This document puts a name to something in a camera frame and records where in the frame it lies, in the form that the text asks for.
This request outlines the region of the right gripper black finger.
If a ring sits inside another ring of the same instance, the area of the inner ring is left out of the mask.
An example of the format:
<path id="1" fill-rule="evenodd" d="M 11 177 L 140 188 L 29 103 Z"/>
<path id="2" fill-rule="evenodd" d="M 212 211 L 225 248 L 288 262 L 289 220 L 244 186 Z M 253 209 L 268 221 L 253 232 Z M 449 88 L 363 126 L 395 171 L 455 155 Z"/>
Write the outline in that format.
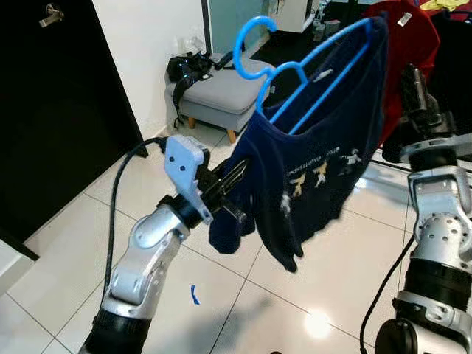
<path id="1" fill-rule="evenodd" d="M 436 102 L 429 94 L 425 77 L 422 73 L 417 73 L 417 111 L 423 117 L 435 114 Z"/>
<path id="2" fill-rule="evenodd" d="M 402 71 L 402 111 L 404 116 L 419 108 L 419 69 L 407 65 Z"/>

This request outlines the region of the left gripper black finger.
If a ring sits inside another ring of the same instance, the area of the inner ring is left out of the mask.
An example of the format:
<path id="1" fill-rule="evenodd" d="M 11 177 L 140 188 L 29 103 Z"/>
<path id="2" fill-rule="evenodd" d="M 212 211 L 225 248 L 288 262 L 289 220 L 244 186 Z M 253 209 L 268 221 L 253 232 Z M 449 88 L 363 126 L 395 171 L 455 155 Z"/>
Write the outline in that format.
<path id="1" fill-rule="evenodd" d="M 227 169 L 220 178 L 220 193 L 230 193 L 245 178 L 249 165 L 249 162 L 237 162 Z"/>
<path id="2" fill-rule="evenodd" d="M 251 158 L 226 158 L 215 168 L 217 182 L 232 181 L 239 182 L 245 178 L 246 169 L 251 164 Z"/>

